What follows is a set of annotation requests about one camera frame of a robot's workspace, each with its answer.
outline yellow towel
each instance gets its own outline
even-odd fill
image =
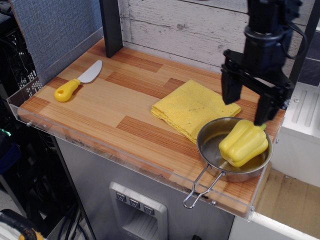
[[[156,102],[151,113],[185,135],[193,143],[208,122],[234,117],[241,111],[235,103],[225,105],[222,96],[196,81],[189,80]]]

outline pot handle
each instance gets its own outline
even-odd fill
[[[201,179],[202,175],[205,173],[205,171],[208,169],[208,167],[210,166],[210,164],[208,164],[203,170],[202,172],[199,174],[199,176],[197,177],[197,179],[194,181],[193,186],[192,186],[192,191],[190,192],[190,194],[183,200],[183,205],[187,208],[187,209],[192,209],[195,205],[196,202],[199,200],[199,198],[201,198],[203,195],[207,194],[208,192],[210,192],[210,189],[212,189],[214,187],[214,185],[216,185],[216,183],[218,182],[218,180],[222,177],[225,176],[226,173],[224,171],[220,172],[219,176],[214,180],[214,182],[211,184],[210,187],[208,187],[208,189],[202,193],[200,193],[198,195],[198,197],[195,199],[195,201],[193,202],[193,204],[191,206],[188,206],[186,204],[187,200],[196,192],[196,185],[198,183],[198,181]]]

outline metal bowl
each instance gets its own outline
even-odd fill
[[[273,153],[273,144],[267,132],[265,132],[265,135],[269,143],[268,148],[245,165],[234,167],[221,157],[219,150],[220,142],[241,119],[238,117],[222,117],[208,122],[201,128],[197,136],[196,145],[201,154],[201,162],[204,169],[194,181],[190,194],[183,200],[183,205],[187,209],[192,209],[199,198],[207,194],[219,180],[227,182],[248,181],[258,176],[270,161]],[[206,171],[214,175],[216,179],[206,191],[197,195],[192,205],[187,205],[187,200],[196,192],[196,185]]]

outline yellow knife handle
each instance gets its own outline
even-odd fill
[[[68,101],[72,93],[78,88],[81,82],[78,79],[72,79],[55,90],[54,97],[59,102]]]

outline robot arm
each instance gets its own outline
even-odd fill
[[[295,85],[282,72],[282,67],[286,58],[295,59],[288,54],[293,31],[301,34],[306,44],[304,33],[291,22],[299,17],[301,5],[300,0],[248,0],[249,24],[244,31],[244,52],[229,49],[224,52],[223,101],[230,104],[240,99],[243,85],[258,93],[255,125],[272,120],[293,93]]]

